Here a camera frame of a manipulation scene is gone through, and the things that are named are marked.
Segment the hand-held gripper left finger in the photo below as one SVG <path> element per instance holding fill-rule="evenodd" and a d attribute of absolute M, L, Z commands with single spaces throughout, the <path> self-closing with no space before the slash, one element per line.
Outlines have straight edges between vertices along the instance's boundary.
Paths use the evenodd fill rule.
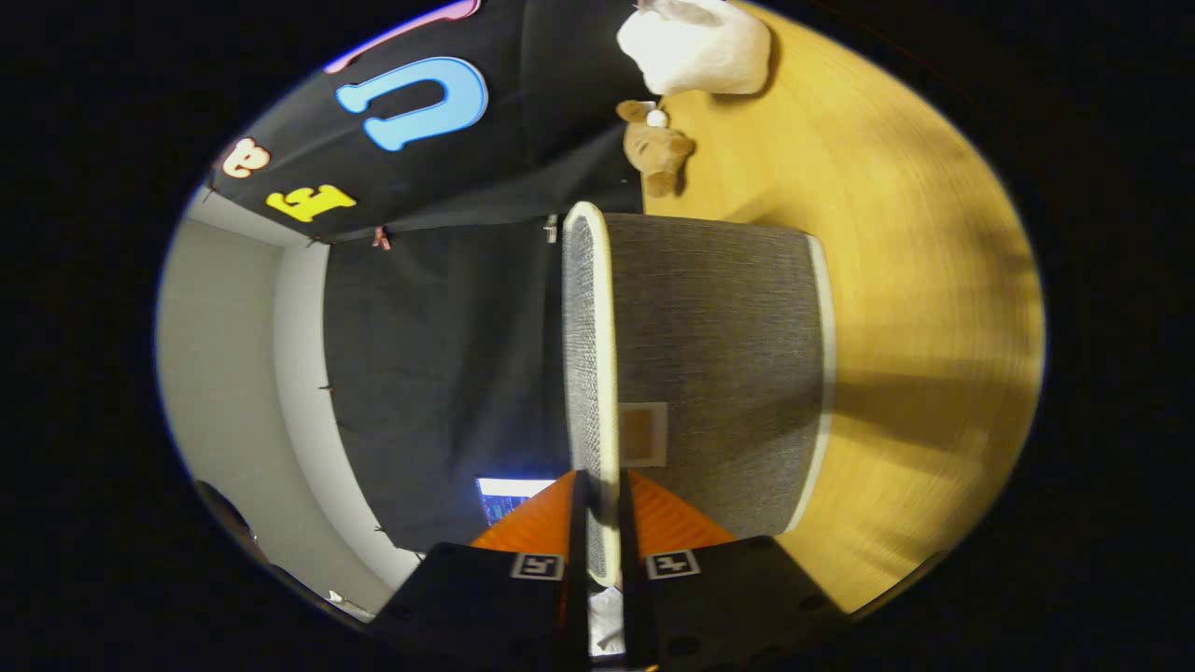
<path fill-rule="evenodd" d="M 372 639 L 409 671 L 588 671 L 589 502 L 576 469 L 500 520 L 490 546 L 435 545 Z"/>

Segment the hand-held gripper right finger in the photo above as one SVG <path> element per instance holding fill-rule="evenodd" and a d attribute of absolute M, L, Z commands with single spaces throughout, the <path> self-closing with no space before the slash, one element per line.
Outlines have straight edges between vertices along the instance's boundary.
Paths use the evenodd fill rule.
<path fill-rule="evenodd" d="M 627 469 L 623 527 L 625 659 L 643 671 L 777 671 L 846 627 L 770 534 L 733 537 Z"/>

